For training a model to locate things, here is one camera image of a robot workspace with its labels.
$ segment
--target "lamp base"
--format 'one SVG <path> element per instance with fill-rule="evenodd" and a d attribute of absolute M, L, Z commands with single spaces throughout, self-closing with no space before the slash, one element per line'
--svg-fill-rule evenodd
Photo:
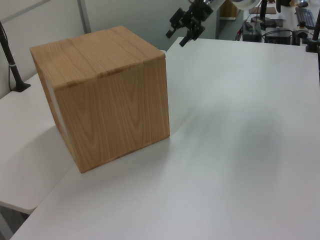
<path fill-rule="evenodd" d="M 21 92 L 23 92 L 24 90 L 26 90 L 27 88 L 29 88 L 31 85 L 30 84 L 28 84 L 28 83 L 24 83 L 24 86 L 20 86 L 19 88 L 17 88 L 17 87 L 14 87 L 13 89 L 12 89 L 12 91 L 13 92 L 18 92 L 18 93 L 21 93 Z"/>
<path fill-rule="evenodd" d="M 277 23 L 274 19 L 270 19 L 267 17 L 263 17 L 262 19 L 259 16 L 254 16 L 251 18 L 251 23 L 258 22 L 260 23 L 260 27 L 263 30 L 266 30 L 266 28 L 275 28 L 277 26 Z"/>

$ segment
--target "wall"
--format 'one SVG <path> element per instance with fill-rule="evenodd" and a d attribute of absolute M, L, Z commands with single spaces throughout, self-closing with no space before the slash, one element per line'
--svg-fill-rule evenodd
<path fill-rule="evenodd" d="M 2 25 L 23 81 L 37 73 L 30 47 L 84 33 L 77 0 L 50 0 Z M 8 62 L 0 48 L 0 98 L 8 92 Z"/>
<path fill-rule="evenodd" d="M 171 39 L 170 18 L 182 8 L 188 10 L 188 0 L 81 0 L 85 4 L 92 32 L 119 25 L 133 31 L 159 49 L 168 50 L 177 37 L 186 35 L 186 28 L 179 29 Z M 206 30 L 201 38 L 216 37 L 216 12 L 204 22 Z"/>

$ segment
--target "white desk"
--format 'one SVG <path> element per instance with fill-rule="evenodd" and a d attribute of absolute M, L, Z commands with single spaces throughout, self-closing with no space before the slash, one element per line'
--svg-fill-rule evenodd
<path fill-rule="evenodd" d="M 0 205 L 30 214 L 74 162 L 38 75 L 27 82 L 0 99 Z"/>
<path fill-rule="evenodd" d="M 12 240 L 320 239 L 317 55 L 180 41 L 166 53 L 171 137 L 72 166 Z"/>

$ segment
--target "mouse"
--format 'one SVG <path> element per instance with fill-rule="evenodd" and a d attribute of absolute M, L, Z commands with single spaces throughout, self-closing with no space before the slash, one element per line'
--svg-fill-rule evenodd
<path fill-rule="evenodd" d="M 298 7 L 299 8 L 305 8 L 305 7 L 307 7 L 309 4 L 306 2 L 306 1 L 304 1 L 304 2 L 300 2 L 299 4 L 298 4 Z"/>

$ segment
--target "keyboard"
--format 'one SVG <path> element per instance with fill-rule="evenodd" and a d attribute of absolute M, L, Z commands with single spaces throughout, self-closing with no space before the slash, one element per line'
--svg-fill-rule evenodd
<path fill-rule="evenodd" d="M 316 21 L 310 9 L 305 9 L 302 7 L 295 8 L 296 18 L 300 24 L 302 21 L 305 21 L 305 27 L 307 29 L 314 30 L 316 27 Z"/>

